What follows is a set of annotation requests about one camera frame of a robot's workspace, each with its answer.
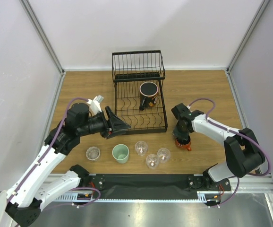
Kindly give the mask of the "right aluminium frame post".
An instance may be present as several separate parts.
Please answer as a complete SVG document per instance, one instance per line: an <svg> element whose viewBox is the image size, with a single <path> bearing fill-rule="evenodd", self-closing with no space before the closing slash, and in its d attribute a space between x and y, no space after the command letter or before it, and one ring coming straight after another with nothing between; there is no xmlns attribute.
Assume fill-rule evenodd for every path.
<svg viewBox="0 0 273 227"><path fill-rule="evenodd" d="M246 44L248 43L252 33L254 32L258 22L260 21L261 17L263 16L263 14L264 14L264 12L265 12L265 10L268 7L270 2L271 2L270 0L263 0L261 2L261 4L259 5L253 19L250 22L249 27L246 30L245 35L243 36L237 50L235 51L231 61L229 62L229 65L227 66L226 71L228 73L230 73L232 71L236 61L238 60L238 58L241 55L243 49L245 48Z"/></svg>

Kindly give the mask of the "clear stemless glass right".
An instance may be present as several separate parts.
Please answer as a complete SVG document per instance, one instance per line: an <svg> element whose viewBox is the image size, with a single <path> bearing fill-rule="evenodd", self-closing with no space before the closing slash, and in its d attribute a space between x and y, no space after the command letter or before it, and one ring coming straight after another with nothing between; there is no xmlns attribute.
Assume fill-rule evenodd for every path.
<svg viewBox="0 0 273 227"><path fill-rule="evenodd" d="M165 163L170 159L171 152L167 148L161 148L158 150L157 156L161 163Z"/></svg>

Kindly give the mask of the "clear stemless glass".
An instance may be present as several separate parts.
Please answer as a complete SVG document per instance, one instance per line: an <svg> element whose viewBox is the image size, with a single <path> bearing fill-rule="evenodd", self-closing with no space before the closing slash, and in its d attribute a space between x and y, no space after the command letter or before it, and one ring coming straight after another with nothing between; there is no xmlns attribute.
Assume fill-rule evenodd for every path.
<svg viewBox="0 0 273 227"><path fill-rule="evenodd" d="M165 163L170 159L171 152L167 148L161 148L158 150L157 156L161 163Z"/></svg>
<svg viewBox="0 0 273 227"><path fill-rule="evenodd" d="M155 169L159 163L159 157L155 154L150 154L146 157L146 164L150 169Z"/></svg>
<svg viewBox="0 0 273 227"><path fill-rule="evenodd" d="M140 156L145 155L148 151L148 144L145 141L138 141L135 144L135 151Z"/></svg>

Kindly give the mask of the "clear stemless glass front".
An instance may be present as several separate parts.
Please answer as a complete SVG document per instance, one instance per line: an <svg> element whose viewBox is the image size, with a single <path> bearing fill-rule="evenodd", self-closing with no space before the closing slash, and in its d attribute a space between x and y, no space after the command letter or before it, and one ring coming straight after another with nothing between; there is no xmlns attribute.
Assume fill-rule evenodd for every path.
<svg viewBox="0 0 273 227"><path fill-rule="evenodd" d="M159 163L159 157L155 154L150 154L146 157L146 164L150 169L155 169Z"/></svg>

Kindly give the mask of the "left aluminium frame post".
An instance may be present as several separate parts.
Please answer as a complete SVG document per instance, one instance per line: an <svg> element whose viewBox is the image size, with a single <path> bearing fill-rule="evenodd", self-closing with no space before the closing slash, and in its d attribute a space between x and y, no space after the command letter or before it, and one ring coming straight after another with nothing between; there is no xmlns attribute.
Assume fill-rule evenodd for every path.
<svg viewBox="0 0 273 227"><path fill-rule="evenodd" d="M58 70L60 75L64 74L64 69L56 55L56 52L53 49L52 44L50 43L44 29L43 26L41 25L30 1L28 0L19 0L20 4L22 5L24 11L27 14L27 17L29 18L29 20L31 21L31 24L33 25L36 33L38 34L41 42L43 43L48 55L50 56L52 62L54 63L56 69Z"/></svg>

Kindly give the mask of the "black skull pattern mug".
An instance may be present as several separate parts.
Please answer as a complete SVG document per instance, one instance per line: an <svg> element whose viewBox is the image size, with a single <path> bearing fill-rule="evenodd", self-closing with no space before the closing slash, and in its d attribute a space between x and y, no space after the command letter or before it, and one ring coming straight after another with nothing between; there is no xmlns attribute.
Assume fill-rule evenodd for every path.
<svg viewBox="0 0 273 227"><path fill-rule="evenodd" d="M139 87L140 105L139 110L143 111L146 108L155 106L158 96L158 86L153 82L144 82Z"/></svg>

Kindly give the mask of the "clear stemless glass back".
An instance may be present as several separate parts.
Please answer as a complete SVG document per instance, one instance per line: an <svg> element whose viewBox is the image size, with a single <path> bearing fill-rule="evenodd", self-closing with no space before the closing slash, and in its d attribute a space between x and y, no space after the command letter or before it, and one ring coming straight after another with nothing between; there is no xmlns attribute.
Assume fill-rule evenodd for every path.
<svg viewBox="0 0 273 227"><path fill-rule="evenodd" d="M138 141L135 144L135 151L140 156L145 155L148 151L148 144L145 141Z"/></svg>

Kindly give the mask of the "aluminium frame post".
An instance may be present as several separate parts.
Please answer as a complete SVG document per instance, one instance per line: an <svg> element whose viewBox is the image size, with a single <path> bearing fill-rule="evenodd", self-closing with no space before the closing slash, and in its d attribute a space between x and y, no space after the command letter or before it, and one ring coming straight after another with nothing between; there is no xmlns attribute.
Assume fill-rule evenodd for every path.
<svg viewBox="0 0 273 227"><path fill-rule="evenodd" d="M52 44L50 43L44 29L43 26L41 25L30 1L28 0L19 0L20 4L22 5L24 11L27 14L27 17L29 18L29 20L31 21L31 24L33 25L36 33L38 34L41 42L43 43L48 55L50 56L52 62L54 63L56 69L58 70L60 75L64 74L64 69L56 55L56 52L53 49Z"/></svg>
<svg viewBox="0 0 273 227"><path fill-rule="evenodd" d="M254 32L258 22L260 21L261 17L263 16L263 14L264 14L264 12L265 12L265 10L268 7L270 2L271 2L270 0L263 0L261 2L261 4L259 5L253 19L250 22L249 27L246 30L245 35L243 36L237 50L235 51L231 61L229 62L229 65L227 66L226 71L228 73L230 73L232 71L236 61L238 60L238 58L241 55L243 49L245 48L246 44L248 43L252 33Z"/></svg>

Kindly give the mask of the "short clear glass tumbler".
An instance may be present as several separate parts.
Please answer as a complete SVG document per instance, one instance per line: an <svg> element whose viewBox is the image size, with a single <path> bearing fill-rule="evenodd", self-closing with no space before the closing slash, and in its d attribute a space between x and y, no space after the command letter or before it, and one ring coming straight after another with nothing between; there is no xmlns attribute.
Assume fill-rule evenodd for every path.
<svg viewBox="0 0 273 227"><path fill-rule="evenodd" d="M101 150L98 147L89 147L85 155L90 161L98 161L101 156Z"/></svg>

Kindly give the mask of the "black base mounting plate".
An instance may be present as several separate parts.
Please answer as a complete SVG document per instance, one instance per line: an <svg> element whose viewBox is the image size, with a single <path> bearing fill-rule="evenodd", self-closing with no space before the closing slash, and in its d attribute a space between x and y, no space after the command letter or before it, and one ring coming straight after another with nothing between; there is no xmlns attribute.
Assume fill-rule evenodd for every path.
<svg viewBox="0 0 273 227"><path fill-rule="evenodd" d="M158 195L177 192L221 192L231 191L227 178L213 183L202 175L190 174L103 174L90 175L82 179L79 188L90 186L101 195Z"/></svg>

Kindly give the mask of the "small orange black cup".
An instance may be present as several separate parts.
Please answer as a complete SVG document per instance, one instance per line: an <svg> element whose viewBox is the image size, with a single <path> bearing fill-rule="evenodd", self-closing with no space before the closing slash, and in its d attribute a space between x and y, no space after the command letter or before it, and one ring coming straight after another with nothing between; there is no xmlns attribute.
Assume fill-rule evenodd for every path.
<svg viewBox="0 0 273 227"><path fill-rule="evenodd" d="M175 144L178 148L185 149L187 151L191 151L191 139L188 140L179 140L178 138L175 139Z"/></svg>

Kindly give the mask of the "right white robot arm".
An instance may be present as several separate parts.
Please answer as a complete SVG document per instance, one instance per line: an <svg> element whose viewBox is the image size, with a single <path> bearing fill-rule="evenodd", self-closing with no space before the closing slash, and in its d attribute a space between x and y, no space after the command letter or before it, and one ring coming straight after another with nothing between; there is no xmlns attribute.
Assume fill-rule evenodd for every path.
<svg viewBox="0 0 273 227"><path fill-rule="evenodd" d="M201 133L223 145L225 161L203 172L203 186L206 189L214 190L222 180L230 177L242 178L266 161L251 129L230 128L202 111L191 111L183 103L174 106L171 111L177 120L173 130L177 147L190 151L190 134L193 132Z"/></svg>

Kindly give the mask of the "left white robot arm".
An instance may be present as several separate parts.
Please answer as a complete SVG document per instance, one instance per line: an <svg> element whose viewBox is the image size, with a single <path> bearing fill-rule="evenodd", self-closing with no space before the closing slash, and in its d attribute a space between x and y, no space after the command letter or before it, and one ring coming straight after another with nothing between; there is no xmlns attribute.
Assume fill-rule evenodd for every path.
<svg viewBox="0 0 273 227"><path fill-rule="evenodd" d="M100 103L101 96L93 100L78 97L70 101L58 126L51 130L25 173L11 188L0 192L0 224L3 215L7 214L19 226L28 227L56 198L89 185L89 172L75 165L62 177L42 187L52 170L79 145L81 137L99 133L110 139L130 129L130 125L109 106L101 109Z"/></svg>

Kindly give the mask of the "pale green cup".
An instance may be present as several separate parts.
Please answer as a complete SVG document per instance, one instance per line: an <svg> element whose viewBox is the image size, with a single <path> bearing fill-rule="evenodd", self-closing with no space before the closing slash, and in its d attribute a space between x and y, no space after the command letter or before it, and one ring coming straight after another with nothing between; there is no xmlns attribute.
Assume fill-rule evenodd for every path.
<svg viewBox="0 0 273 227"><path fill-rule="evenodd" d="M113 148L112 156L118 163L124 164L129 158L129 148L124 144L118 144Z"/></svg>

